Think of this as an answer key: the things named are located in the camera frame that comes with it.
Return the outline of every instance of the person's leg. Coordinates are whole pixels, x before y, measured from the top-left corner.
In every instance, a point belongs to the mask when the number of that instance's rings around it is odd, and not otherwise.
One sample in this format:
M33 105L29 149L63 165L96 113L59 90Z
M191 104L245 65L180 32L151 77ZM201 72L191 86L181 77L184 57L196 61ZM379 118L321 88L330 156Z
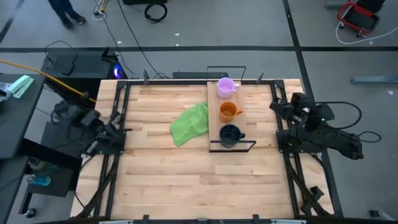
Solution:
M57 16L61 19L62 23L67 27L72 26L72 23L65 14L65 10L61 4L61 0L49 0L49 3Z
M70 16L71 19L76 21L79 24L83 24L86 22L86 19L79 15L72 7L72 4L70 4L70 0L61 0L63 4L63 8L65 9L65 12Z

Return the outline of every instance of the orange mug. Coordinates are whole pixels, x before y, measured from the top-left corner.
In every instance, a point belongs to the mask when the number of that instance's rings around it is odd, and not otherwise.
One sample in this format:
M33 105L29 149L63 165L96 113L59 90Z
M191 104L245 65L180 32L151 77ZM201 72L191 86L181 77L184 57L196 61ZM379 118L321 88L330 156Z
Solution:
M239 109L232 102L225 102L220 106L220 120L224 123L230 123L236 115L239 115L243 110Z

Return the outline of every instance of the wooden tabletop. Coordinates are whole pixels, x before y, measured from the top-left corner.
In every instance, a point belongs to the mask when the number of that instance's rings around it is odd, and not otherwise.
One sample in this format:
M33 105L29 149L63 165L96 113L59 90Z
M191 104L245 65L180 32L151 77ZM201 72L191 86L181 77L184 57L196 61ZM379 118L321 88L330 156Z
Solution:
M284 81L288 99L293 92L303 91L300 80ZM101 82L95 109L104 119L111 113L116 82ZM125 128L133 130L127 133L119 163L112 219L294 217L268 85L242 86L246 134L257 141L249 152L209 153L208 133L180 147L174 145L171 123L206 101L206 91L206 85L131 87ZM321 165L308 154L300 157L307 187L318 186L325 194L319 202L333 213ZM96 156L80 174L76 192L84 204L98 188L102 160L102 155ZM300 191L296 191L301 205ZM101 214L107 196L105 192ZM82 209L75 199L71 216Z

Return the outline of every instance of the pink mug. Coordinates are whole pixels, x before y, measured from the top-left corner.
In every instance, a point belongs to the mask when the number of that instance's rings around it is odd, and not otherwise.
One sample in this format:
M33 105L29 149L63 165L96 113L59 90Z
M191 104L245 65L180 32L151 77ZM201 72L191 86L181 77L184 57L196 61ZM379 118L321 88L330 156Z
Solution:
M217 94L220 98L227 99L239 89L239 84L235 84L230 78L222 78L217 83Z

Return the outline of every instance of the gray floor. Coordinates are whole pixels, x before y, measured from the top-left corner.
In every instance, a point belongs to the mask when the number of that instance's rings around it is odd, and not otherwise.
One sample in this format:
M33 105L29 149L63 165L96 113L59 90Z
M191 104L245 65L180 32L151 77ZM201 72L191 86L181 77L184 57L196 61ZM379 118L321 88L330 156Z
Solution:
M56 40L64 40L73 47L114 46L104 22L91 20L94 1L71 0L76 11L88 19L88 23L74 31L66 30L51 10L47 0L25 0L0 48L43 48ZM300 45L304 47L345 47L335 37L337 11L327 11L321 0L289 0ZM16 1L0 1L0 28L7 22ZM282 1L275 0L169 0L169 14L160 24L149 24L143 16L123 5L126 17L145 47L178 46L293 46ZM368 37L389 32L398 24L393 16L398 2L387 0L380 12L379 26ZM120 47L136 47L116 2L109 1L106 21ZM343 41L357 40L348 29L339 30ZM397 46L398 31L383 39L352 46ZM67 47L57 44L54 47ZM140 52L122 52L128 67L142 75L143 69L150 76L151 70ZM208 65L245 65L246 77L301 78L295 52L278 51L193 51L146 52L148 59L159 71L205 71ZM44 53L0 53L0 58L40 68ZM398 125L398 89L395 86L352 85L354 75L385 75L398 70L398 52L304 52L305 64L315 99L350 101L361 107L363 120L349 129L354 133L376 131L383 136L377 144L364 144L365 159L351 161L330 150L331 163L341 206L346 217L367 218L369 209L382 209L398 218L397 157L394 128ZM3 73L31 73L20 68L0 64ZM232 77L240 77L241 71L228 70ZM38 108L51 112L60 98L43 91ZM335 126L350 123L356 118L355 110L345 106L333 107ZM39 142L48 115L36 110L26 137ZM8 223L38 223L68 218L73 195L66 198L35 195L32 207L38 215L25 219L17 215L22 195L14 204Z

